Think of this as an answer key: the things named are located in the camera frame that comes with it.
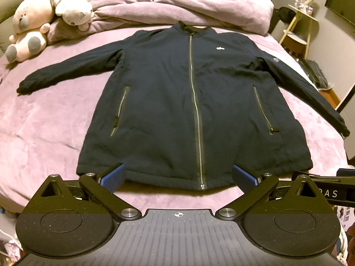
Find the pink duvet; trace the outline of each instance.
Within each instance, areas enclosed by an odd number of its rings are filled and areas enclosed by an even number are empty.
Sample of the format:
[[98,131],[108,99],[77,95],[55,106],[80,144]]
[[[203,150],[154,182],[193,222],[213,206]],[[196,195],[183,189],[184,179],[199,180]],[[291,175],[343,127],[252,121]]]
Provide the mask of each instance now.
[[[5,68],[5,57],[0,59],[2,207],[21,212],[49,174],[58,173],[63,179],[77,179],[75,170],[79,152],[110,72],[63,81],[28,96],[17,96],[19,82],[36,69],[124,39],[137,30],[160,27],[116,29],[91,35],[81,41],[59,42],[47,47],[36,58],[18,64],[13,70]],[[270,35],[246,35],[262,50],[283,60],[305,76],[299,65]],[[343,139],[311,107],[284,90],[282,93],[305,130],[314,163],[311,172],[335,175],[339,167],[347,165]],[[125,182],[116,194],[144,213],[147,208],[203,208],[216,211],[239,197],[242,192],[237,187],[194,192]]]
[[93,33],[133,25],[205,25],[241,29],[265,35],[271,0],[91,0],[94,16],[86,31],[58,18],[50,26],[48,42],[77,39]]

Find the plush toy ear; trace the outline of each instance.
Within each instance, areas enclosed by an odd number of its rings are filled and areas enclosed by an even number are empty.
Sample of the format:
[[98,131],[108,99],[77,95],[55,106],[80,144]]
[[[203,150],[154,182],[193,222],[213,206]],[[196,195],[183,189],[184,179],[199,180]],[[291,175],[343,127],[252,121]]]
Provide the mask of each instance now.
[[63,15],[63,13],[64,13],[64,6],[65,6],[64,4],[65,4],[64,2],[60,1],[60,2],[58,3],[57,7],[55,8],[55,14],[56,14],[57,16]]

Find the black circular disc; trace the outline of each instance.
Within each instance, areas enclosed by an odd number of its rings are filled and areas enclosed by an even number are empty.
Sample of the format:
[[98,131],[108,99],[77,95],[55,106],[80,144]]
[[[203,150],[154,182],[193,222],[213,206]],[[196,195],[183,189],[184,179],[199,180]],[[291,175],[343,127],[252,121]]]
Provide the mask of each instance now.
[[247,236],[259,247],[281,256],[305,258],[334,246],[340,229],[336,215],[277,210],[266,204],[255,206],[242,223]]
[[114,230],[109,212],[93,202],[72,199],[47,205],[46,213],[22,213],[16,232],[27,251],[68,257],[90,251]]
[[274,222],[280,229],[291,233],[304,233],[316,225],[316,220],[311,214],[296,209],[278,212],[274,216]]
[[53,233],[65,233],[78,228],[83,222],[83,216],[80,213],[61,209],[47,213],[41,219],[41,225],[44,229]]

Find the metal screw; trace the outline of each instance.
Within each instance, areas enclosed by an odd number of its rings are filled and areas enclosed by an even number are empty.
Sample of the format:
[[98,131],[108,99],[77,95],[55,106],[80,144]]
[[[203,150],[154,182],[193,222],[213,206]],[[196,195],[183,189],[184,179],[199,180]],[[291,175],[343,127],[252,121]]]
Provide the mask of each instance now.
[[230,218],[235,216],[236,212],[234,209],[231,208],[223,208],[221,210],[218,211],[218,213],[222,216],[222,217],[226,217],[226,218]]
[[136,209],[133,209],[133,208],[127,208],[127,209],[123,209],[121,211],[121,215],[131,218],[131,217],[137,216],[138,215],[138,211]]

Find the pink bedsheet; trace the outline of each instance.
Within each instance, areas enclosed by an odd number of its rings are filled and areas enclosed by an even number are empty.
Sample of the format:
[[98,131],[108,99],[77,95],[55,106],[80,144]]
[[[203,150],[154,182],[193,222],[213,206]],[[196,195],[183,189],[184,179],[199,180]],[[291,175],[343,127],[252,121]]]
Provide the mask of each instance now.
[[[36,69],[60,62],[89,49],[124,39],[136,30],[162,26],[126,28],[96,33],[80,41],[63,41],[47,47],[38,57],[5,68],[0,59],[0,205],[21,212],[46,177],[58,173],[77,179],[79,152],[110,72],[63,81],[17,96],[20,81]],[[216,29],[217,32],[228,31]],[[270,36],[246,34],[262,49],[283,60],[301,75],[299,65]],[[290,109],[305,129],[314,168],[312,173],[334,176],[347,165],[343,139],[319,114],[282,90]],[[239,197],[237,187],[195,192],[161,188],[134,182],[116,193],[143,213],[147,208],[212,209],[216,211]]]

